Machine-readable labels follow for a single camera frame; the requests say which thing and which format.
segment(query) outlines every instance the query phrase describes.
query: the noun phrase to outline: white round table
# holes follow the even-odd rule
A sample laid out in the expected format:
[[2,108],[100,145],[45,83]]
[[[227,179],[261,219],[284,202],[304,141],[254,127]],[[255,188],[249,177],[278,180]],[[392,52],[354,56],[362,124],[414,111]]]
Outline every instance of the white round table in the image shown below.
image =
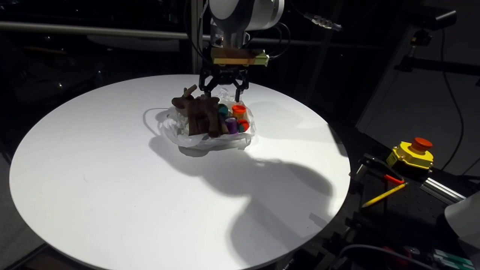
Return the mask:
[[10,172],[13,201],[30,228],[108,270],[255,268],[318,234],[349,186],[348,157],[327,123],[250,84],[242,99],[257,134],[248,147],[179,148],[159,135],[161,108],[197,82],[167,75],[112,84],[36,124]]

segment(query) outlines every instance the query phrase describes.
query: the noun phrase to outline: pencil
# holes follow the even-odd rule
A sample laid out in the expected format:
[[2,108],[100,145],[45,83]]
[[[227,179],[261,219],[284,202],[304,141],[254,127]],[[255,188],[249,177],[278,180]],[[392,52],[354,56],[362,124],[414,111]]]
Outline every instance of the pencil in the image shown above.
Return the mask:
[[397,187],[395,187],[395,188],[390,189],[389,191],[383,193],[382,195],[379,195],[379,196],[377,196],[377,197],[369,200],[368,202],[364,203],[364,204],[362,205],[362,208],[368,207],[368,206],[370,206],[370,205],[372,205],[372,204],[374,204],[374,203],[376,203],[376,202],[378,202],[378,201],[386,198],[388,195],[393,194],[393,193],[399,191],[400,189],[404,188],[406,185],[408,185],[407,182],[405,182],[404,184],[401,184],[401,185],[399,185],[399,186],[397,186]]

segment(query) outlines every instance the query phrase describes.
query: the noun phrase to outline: clear plastic bag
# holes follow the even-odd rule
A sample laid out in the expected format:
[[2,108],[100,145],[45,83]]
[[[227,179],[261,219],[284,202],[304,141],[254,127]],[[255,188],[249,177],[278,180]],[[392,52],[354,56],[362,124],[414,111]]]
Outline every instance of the clear plastic bag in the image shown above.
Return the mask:
[[[220,103],[225,104],[229,108],[237,104],[234,96],[229,95],[228,90],[225,88],[220,90],[217,97],[220,99]],[[181,115],[177,111],[177,108],[173,106],[168,109],[168,117],[163,121],[160,130],[161,133],[167,136],[174,144],[181,147],[205,150],[217,146],[236,146],[241,140],[245,140],[243,144],[247,146],[251,143],[252,137],[255,136],[255,121],[252,111],[250,111],[247,106],[245,107],[247,108],[246,119],[250,128],[243,133],[223,134],[218,138],[210,138],[207,134],[188,136],[188,119]]]

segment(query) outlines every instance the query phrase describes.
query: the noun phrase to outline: brown toy moose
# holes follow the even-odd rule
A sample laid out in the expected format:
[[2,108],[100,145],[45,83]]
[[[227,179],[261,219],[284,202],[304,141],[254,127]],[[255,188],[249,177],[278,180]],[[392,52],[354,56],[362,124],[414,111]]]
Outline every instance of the brown toy moose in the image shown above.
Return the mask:
[[173,98],[172,104],[180,110],[186,111],[189,126],[189,136],[208,133],[212,138],[220,136],[218,124],[219,98],[208,98],[205,95],[193,98],[192,93],[196,85],[183,89],[183,95]]

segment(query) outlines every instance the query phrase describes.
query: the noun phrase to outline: purple cylinder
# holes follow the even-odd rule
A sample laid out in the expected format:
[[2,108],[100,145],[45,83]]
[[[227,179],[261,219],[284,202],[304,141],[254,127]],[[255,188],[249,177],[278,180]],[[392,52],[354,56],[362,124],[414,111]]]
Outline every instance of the purple cylinder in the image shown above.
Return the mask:
[[235,118],[227,118],[225,119],[225,125],[227,125],[228,132],[230,134],[235,134],[238,133],[238,124],[237,124],[237,119]]

